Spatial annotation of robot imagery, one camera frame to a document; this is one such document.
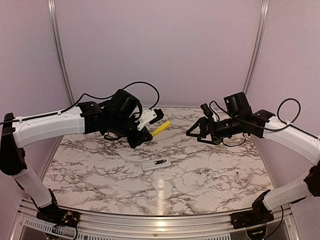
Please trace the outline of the yellow handled screwdriver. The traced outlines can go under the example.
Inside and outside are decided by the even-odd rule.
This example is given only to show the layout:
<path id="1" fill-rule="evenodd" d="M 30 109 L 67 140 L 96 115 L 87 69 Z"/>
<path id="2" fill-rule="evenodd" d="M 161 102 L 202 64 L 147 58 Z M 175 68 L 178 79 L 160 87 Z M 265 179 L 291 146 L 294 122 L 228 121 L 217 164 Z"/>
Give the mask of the yellow handled screwdriver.
<path id="1" fill-rule="evenodd" d="M 171 122 L 170 121 L 166 121 L 165 123 L 163 123 L 161 126 L 159 126 L 156 130 L 154 130 L 151 133 L 152 137 L 155 137 L 156 135 L 162 133 L 163 131 L 168 129 L 170 126 L 171 126 Z"/>

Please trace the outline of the white remote control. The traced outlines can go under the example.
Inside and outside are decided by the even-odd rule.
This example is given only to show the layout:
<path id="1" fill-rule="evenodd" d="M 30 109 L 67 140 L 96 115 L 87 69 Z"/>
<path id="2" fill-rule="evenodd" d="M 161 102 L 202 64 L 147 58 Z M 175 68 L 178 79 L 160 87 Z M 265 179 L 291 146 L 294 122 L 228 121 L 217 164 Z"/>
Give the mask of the white remote control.
<path id="1" fill-rule="evenodd" d="M 167 167 L 170 167 L 171 165 L 172 165 L 172 162 L 169 159 L 165 159 L 165 158 L 146 160 L 141 163 L 141 167 L 144 172 L 167 168 Z"/>

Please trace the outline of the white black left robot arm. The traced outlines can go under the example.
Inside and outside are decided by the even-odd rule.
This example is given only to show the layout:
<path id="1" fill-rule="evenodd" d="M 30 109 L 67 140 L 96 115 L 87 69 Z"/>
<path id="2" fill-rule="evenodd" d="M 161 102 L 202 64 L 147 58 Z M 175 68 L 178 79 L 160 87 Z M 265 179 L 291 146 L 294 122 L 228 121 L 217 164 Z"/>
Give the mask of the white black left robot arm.
<path id="1" fill-rule="evenodd" d="M 76 227 L 80 214 L 58 206 L 54 193 L 26 164 L 24 148 L 50 138 L 99 132 L 105 139 L 108 134 L 114 134 L 116 140 L 126 138 L 134 149 L 151 141 L 170 126 L 167 121 L 154 132 L 147 129 L 148 125 L 163 117 L 163 111 L 153 106 L 143 110 L 140 100 L 124 89 L 117 90 L 101 103 L 77 101 L 63 110 L 27 117 L 15 117 L 13 113 L 7 113 L 1 122 L 0 170 L 11 176 L 30 196 L 38 210 L 38 219 Z"/>

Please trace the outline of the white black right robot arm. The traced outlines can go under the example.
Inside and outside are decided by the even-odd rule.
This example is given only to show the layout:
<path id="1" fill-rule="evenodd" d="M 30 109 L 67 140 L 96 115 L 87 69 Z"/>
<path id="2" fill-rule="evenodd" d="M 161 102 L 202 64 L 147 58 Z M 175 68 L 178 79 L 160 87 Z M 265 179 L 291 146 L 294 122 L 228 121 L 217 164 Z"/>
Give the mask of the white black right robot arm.
<path id="1" fill-rule="evenodd" d="M 237 226 L 246 226 L 250 223 L 258 224 L 274 219 L 272 211 L 286 204 L 294 204 L 308 197 L 320 195 L 320 139 L 311 133 L 285 122 L 267 110 L 259 110 L 242 113 L 239 110 L 228 111 L 228 119 L 215 121 L 214 111 L 204 109 L 204 117 L 195 124 L 199 133 L 187 131 L 187 136 L 195 137 L 198 142 L 219 145 L 225 138 L 231 138 L 236 134 L 253 135 L 263 140 L 269 140 L 282 146 L 284 153 L 278 148 L 275 153 L 263 150 L 258 146 L 262 160 L 272 174 L 276 173 L 271 164 L 281 157 L 288 157 L 292 151 L 290 164 L 296 163 L 298 158 L 303 158 L 310 164 L 310 170 L 291 182 L 263 192 L 253 203 L 252 209 L 234 213 L 231 216 L 232 223 Z"/>

